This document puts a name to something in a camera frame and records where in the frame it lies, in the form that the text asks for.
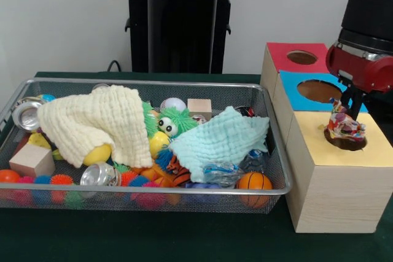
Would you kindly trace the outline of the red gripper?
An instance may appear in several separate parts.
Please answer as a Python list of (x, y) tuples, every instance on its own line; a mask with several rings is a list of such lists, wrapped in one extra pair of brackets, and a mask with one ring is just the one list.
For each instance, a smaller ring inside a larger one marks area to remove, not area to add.
[(350, 107), (349, 116), (357, 120), (365, 93), (392, 90), (392, 57), (367, 52), (344, 44), (332, 45), (326, 56), (329, 72), (345, 85), (341, 105)]

